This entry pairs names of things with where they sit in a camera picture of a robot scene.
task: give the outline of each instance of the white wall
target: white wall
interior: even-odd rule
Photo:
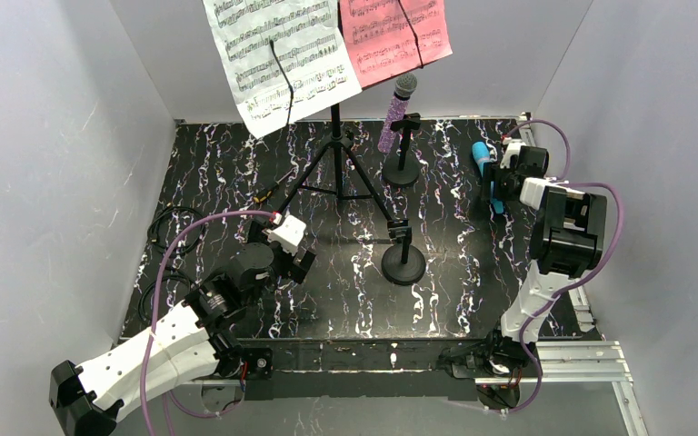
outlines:
[[[537,115],[571,136],[572,180],[626,202],[588,295],[649,432],[698,434],[698,2],[595,0]],[[537,137],[560,156],[553,133]]]
[[[416,73],[410,112],[427,116],[533,110],[592,0],[447,0],[454,54]],[[241,121],[200,0],[112,0],[173,118]],[[341,106],[384,117],[393,83]],[[327,111],[314,118],[329,118]]]
[[[107,0],[0,1],[0,435],[118,335],[175,135]]]

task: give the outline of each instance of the white sheet music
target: white sheet music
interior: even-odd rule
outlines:
[[[234,103],[259,138],[287,121],[293,85],[294,122],[362,91],[344,39],[335,0],[204,0]]]

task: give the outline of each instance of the gray floor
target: gray floor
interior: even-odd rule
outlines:
[[[531,390],[529,384],[526,394]],[[198,386],[176,390],[195,411],[203,409]],[[626,435],[611,383],[546,383],[528,409],[506,421],[474,403],[438,398],[299,398],[247,401],[221,420],[199,420],[171,407],[177,435],[403,436],[403,435]],[[150,403],[158,434],[168,434],[161,400]],[[143,415],[133,412],[114,435],[146,435]]]

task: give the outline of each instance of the blue object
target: blue object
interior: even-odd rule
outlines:
[[[480,177],[483,178],[483,165],[492,161],[488,146],[483,141],[472,144],[472,157],[480,170]],[[494,207],[494,212],[504,213],[504,203],[494,198],[494,182],[491,182],[491,206]]]

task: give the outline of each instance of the purple microphone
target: purple microphone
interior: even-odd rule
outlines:
[[[405,73],[397,78],[394,83],[394,94],[392,102],[389,104],[389,112],[384,120],[384,128],[381,130],[381,139],[378,142],[378,149],[384,154],[388,154],[392,150],[395,132],[389,130],[393,122],[402,120],[405,115],[405,109],[408,107],[408,100],[411,99],[411,94],[416,90],[418,81],[416,76],[411,73]]]

